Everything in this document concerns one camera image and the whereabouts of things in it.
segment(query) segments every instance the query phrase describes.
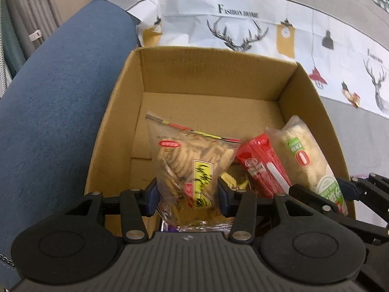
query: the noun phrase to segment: black lamp print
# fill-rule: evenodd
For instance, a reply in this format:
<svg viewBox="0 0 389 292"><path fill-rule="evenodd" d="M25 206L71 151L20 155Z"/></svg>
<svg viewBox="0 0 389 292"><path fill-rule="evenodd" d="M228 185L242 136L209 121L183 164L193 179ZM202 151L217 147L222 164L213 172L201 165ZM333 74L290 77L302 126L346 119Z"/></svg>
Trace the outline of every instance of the black lamp print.
<svg viewBox="0 0 389 292"><path fill-rule="evenodd" d="M327 27L328 27L328 29L326 30L326 35L323 38L321 44L323 47L334 50L334 41L332 40L331 32L329 31L329 28L330 28L329 21L330 21L330 18L327 15Z"/></svg>

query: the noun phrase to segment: blue sofa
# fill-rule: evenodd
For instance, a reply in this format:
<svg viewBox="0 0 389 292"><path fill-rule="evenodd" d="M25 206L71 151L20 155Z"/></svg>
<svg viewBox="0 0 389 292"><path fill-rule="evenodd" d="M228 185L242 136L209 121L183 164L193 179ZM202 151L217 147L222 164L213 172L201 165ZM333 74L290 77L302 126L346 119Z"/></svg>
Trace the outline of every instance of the blue sofa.
<svg viewBox="0 0 389 292"><path fill-rule="evenodd" d="M20 232L83 196L110 94L138 44L136 21L110 2L90 2L38 48L0 100L3 256ZM0 284L19 281L0 261Z"/></svg>

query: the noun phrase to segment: snack bag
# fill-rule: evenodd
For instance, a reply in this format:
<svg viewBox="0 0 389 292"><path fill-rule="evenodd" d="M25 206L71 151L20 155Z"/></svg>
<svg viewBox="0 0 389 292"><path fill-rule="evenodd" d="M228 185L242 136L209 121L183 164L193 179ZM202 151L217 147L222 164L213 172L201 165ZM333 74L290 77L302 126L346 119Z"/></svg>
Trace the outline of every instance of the snack bag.
<svg viewBox="0 0 389 292"><path fill-rule="evenodd" d="M276 193L289 191L289 178L266 134L240 145L237 159L254 180L251 188L257 197L273 198Z"/></svg>
<svg viewBox="0 0 389 292"><path fill-rule="evenodd" d="M219 210L217 178L234 160L240 140L181 127L151 114L146 119L162 196L159 211L165 221L180 230L230 224Z"/></svg>
<svg viewBox="0 0 389 292"><path fill-rule="evenodd" d="M300 184L338 205L347 215L342 191L308 126L292 116L282 130L266 133L292 184Z"/></svg>

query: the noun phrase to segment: yellow tag print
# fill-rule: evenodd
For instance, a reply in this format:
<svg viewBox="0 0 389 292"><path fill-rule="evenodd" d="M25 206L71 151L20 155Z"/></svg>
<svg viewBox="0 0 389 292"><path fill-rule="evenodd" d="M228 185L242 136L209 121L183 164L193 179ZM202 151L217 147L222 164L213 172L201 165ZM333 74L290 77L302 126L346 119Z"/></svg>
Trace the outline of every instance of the yellow tag print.
<svg viewBox="0 0 389 292"><path fill-rule="evenodd" d="M203 190L211 183L212 164L200 160L193 160L194 165L194 192L193 208L208 208L211 201L203 195Z"/></svg>
<svg viewBox="0 0 389 292"><path fill-rule="evenodd" d="M295 58L294 55L295 28L287 19L277 25L277 50L280 54Z"/></svg>

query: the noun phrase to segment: transparent snack package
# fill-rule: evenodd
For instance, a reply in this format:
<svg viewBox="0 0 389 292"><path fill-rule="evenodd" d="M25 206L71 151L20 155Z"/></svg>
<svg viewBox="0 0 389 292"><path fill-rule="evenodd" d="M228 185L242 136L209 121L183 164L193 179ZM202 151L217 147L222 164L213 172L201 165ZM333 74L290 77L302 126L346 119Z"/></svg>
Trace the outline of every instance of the transparent snack package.
<svg viewBox="0 0 389 292"><path fill-rule="evenodd" d="M266 133L291 183L334 202L347 215L339 184L308 126L292 116L283 129L267 128Z"/></svg>
<svg viewBox="0 0 389 292"><path fill-rule="evenodd" d="M219 210L217 178L233 162L240 140L182 127L153 114L146 120L162 218L178 231L226 231L232 219Z"/></svg>

